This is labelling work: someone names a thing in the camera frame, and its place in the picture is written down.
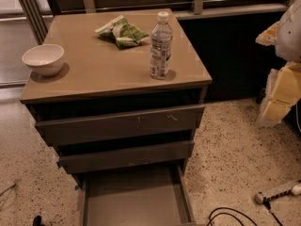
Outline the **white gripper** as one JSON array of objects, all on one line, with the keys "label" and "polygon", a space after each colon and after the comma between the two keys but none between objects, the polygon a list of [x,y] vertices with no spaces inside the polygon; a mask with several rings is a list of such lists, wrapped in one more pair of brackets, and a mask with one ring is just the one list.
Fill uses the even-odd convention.
[{"label": "white gripper", "polygon": [[[255,39],[260,45],[274,45],[278,22],[273,23]],[[259,123],[281,123],[301,99],[301,63],[287,62],[268,75],[265,96],[261,102]]]}]

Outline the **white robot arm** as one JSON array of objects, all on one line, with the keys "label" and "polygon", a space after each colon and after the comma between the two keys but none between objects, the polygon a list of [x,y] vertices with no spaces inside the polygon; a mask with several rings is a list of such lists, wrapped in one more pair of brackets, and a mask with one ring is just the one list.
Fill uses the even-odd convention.
[{"label": "white robot arm", "polygon": [[256,43],[275,46],[276,56],[286,64],[267,77],[260,106],[261,126],[275,126],[301,99],[301,0],[294,0],[280,20],[256,38]]}]

